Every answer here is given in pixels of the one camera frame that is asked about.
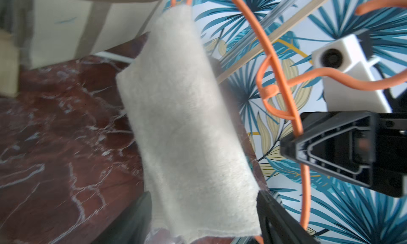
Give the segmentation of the orange plastic hanger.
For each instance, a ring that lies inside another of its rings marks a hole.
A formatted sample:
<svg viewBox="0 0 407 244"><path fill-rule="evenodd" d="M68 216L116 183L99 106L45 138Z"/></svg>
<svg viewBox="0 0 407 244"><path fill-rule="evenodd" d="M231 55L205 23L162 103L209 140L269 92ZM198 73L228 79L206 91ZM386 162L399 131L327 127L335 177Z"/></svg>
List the orange plastic hanger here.
<svg viewBox="0 0 407 244"><path fill-rule="evenodd" d="M330 112L322 78L349 88L384 92L391 113L407 114L407 94L392 87L407 86L406 71L395 72L391 62L407 65L407 0L328 0L274 43L266 37L288 19L284 14L266 30L260 19L282 0L170 0L198 7L201 37L219 60L230 42L249 26L256 29L264 52L240 67L222 83L236 95L249 138L261 145L255 162L268 183L267 192L318 244L404 244L407 241L407 195L388 196L313 171L282 156L280 142L304 133L301 114ZM313 68L312 53L354 34L369 61L375 81L361 81L334 68Z"/></svg>

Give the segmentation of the beige wool scarf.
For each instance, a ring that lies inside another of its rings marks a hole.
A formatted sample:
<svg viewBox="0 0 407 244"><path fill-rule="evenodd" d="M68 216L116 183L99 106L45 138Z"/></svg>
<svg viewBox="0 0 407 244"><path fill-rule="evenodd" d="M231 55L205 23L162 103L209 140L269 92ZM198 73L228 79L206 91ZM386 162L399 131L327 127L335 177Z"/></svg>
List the beige wool scarf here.
<svg viewBox="0 0 407 244"><path fill-rule="evenodd" d="M250 169L192 17L169 8L117 77L152 198L152 227L187 244L261 233Z"/></svg>

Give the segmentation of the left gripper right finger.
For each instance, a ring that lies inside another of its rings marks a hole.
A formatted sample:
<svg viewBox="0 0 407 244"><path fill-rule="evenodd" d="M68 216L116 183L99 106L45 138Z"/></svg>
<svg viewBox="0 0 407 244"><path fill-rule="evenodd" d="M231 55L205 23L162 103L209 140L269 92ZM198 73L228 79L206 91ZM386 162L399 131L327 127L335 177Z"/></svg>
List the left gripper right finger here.
<svg viewBox="0 0 407 244"><path fill-rule="evenodd" d="M269 192L259 191L256 201L263 244L318 244Z"/></svg>

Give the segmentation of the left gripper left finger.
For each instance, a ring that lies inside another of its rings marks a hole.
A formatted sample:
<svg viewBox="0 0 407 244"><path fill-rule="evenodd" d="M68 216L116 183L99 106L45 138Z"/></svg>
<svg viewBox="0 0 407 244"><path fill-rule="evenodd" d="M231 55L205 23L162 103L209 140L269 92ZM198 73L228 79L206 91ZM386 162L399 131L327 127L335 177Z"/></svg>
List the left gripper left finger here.
<svg viewBox="0 0 407 244"><path fill-rule="evenodd" d="M145 192L93 241L94 244L143 244L152 220L152 198Z"/></svg>

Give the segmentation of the brown plaid scarf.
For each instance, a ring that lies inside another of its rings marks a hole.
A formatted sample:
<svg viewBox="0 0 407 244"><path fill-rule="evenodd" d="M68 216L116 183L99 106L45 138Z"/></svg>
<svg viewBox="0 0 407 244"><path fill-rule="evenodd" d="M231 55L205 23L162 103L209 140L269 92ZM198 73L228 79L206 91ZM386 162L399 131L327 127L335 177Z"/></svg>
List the brown plaid scarf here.
<svg viewBox="0 0 407 244"><path fill-rule="evenodd" d="M1 95L28 70L112 49L149 31L167 0L1 0Z"/></svg>

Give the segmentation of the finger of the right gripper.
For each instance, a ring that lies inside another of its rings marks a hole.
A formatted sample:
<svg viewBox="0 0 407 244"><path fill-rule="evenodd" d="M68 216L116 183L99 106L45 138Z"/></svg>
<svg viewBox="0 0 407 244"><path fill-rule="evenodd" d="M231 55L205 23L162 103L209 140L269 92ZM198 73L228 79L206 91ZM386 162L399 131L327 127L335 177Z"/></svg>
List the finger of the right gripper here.
<svg viewBox="0 0 407 244"><path fill-rule="evenodd" d="M406 196L406 113L313 112L301 119L304 133L281 139L283 157L388 196Z"/></svg>

